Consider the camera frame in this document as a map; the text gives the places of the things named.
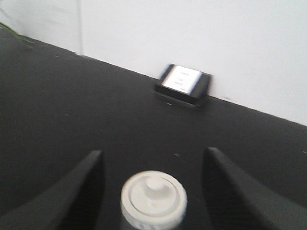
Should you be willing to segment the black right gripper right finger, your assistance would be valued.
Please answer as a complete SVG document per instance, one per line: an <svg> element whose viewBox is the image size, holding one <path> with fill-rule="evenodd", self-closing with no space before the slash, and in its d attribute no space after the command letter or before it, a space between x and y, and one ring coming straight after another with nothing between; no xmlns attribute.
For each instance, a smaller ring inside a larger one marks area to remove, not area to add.
<svg viewBox="0 0 307 230"><path fill-rule="evenodd" d="M219 149L207 147L202 192L214 230L305 230L307 209L269 189Z"/></svg>

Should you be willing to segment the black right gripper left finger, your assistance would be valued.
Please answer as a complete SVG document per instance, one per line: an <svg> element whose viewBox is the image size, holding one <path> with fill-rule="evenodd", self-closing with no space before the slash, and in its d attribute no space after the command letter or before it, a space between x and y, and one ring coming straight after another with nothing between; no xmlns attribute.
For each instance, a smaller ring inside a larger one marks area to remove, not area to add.
<svg viewBox="0 0 307 230"><path fill-rule="evenodd" d="M104 197L104 154L90 152L32 200L0 218L2 230L93 230Z"/></svg>

